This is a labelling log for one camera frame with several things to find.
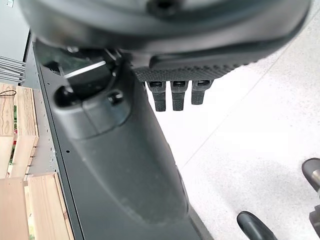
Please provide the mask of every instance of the wooden crate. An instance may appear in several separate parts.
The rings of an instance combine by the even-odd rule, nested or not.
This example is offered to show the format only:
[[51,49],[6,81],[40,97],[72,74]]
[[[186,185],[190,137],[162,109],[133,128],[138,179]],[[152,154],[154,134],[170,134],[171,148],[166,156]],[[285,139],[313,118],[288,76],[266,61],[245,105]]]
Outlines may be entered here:
[[[39,133],[32,88],[0,83],[0,93],[15,90],[16,95],[0,96],[0,178],[24,178],[35,153]],[[17,133],[14,133],[14,106],[16,106]],[[7,175],[14,139],[12,169]]]
[[57,173],[0,179],[0,193],[0,239],[74,240]]

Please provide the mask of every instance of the metal grille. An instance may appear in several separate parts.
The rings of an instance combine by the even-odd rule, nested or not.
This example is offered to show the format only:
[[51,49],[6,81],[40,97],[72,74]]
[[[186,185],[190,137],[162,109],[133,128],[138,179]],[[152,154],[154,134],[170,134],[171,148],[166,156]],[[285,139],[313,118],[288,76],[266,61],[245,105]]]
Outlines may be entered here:
[[25,82],[26,63],[8,57],[0,56],[0,80]]

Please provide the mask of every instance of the floor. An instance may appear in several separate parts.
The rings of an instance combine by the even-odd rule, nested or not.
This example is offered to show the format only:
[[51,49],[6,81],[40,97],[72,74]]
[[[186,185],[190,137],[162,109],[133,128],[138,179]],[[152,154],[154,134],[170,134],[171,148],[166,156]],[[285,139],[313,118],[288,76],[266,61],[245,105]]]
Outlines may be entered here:
[[214,81],[204,104],[156,116],[191,204],[215,240],[247,240],[247,210],[279,240],[318,240],[320,204],[301,164],[320,157],[320,0],[300,35],[268,58]]

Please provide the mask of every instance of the light wood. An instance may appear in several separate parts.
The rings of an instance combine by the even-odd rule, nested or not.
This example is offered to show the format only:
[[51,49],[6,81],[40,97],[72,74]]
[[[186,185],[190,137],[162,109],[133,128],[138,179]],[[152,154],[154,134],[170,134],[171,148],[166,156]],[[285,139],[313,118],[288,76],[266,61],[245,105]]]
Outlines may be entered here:
[[55,176],[28,178],[36,240],[69,240]]
[[[14,86],[0,83],[0,93],[9,90],[14,90]],[[13,142],[14,96],[0,96],[0,179],[7,176]]]
[[[14,90],[13,85],[0,83],[0,93],[10,90]],[[13,134],[14,96],[0,96],[0,136],[13,136]]]
[[0,179],[0,239],[29,239],[25,191],[20,178]]
[[10,177],[24,177],[38,143],[38,127],[32,88],[16,87],[17,140]]
[[0,179],[7,176],[13,143],[13,136],[0,136]]
[[32,88],[17,86],[16,97],[18,135],[37,136],[37,120],[34,114],[34,100]]
[[11,178],[25,176],[37,136],[19,135],[12,160]]
[[65,199],[64,199],[64,196],[63,196],[63,193],[62,193],[62,188],[61,188],[59,176],[58,176],[57,173],[54,174],[54,179],[55,179],[56,187],[57,187],[57,190],[58,190],[58,193],[59,193],[59,198],[60,198],[62,212],[63,212],[64,219],[65,219],[66,229],[68,231],[70,240],[74,240],[75,239],[74,238],[74,234],[73,234],[73,231],[72,231],[72,228],[71,228],[71,224],[70,224],[70,220],[69,220],[68,212],[67,212],[67,207],[66,207],[66,204],[65,204]]

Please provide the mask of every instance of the black plastic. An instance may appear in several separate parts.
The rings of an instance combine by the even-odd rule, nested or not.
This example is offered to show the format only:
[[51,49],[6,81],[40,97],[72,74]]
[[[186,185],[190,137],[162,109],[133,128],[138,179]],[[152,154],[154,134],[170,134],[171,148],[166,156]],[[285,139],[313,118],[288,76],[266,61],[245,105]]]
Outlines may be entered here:
[[309,220],[310,220],[316,234],[320,238],[320,205],[316,206],[314,209],[315,209],[315,211],[313,211],[309,214]]
[[155,110],[164,112],[166,110],[166,82],[147,82],[147,85],[153,95]]
[[320,158],[310,158],[302,164],[302,173],[316,192],[320,189],[320,175],[317,170],[320,171]]
[[173,111],[182,111],[185,103],[185,92],[188,89],[188,81],[172,81],[172,108]]
[[277,240],[274,233],[251,212],[240,212],[236,220],[250,240]]
[[[57,136],[53,138],[54,147],[59,171],[63,174],[68,214],[77,240],[212,240],[191,206],[188,208],[189,216],[174,224],[145,225],[129,217],[82,161],[67,137],[59,115],[50,111],[55,108],[53,94],[66,82],[65,79],[43,66],[39,66],[38,71],[48,118],[52,119],[49,121],[52,137]],[[113,147],[103,145],[105,152],[108,152],[108,146]]]
[[106,93],[122,91],[119,105],[110,105],[102,91],[80,104],[56,105],[55,114],[90,172],[128,216],[145,225],[181,221],[188,216],[188,198],[146,89],[127,64],[113,81]]
[[213,80],[201,80],[192,82],[192,105],[201,105],[204,102],[205,91],[211,87],[213,82]]

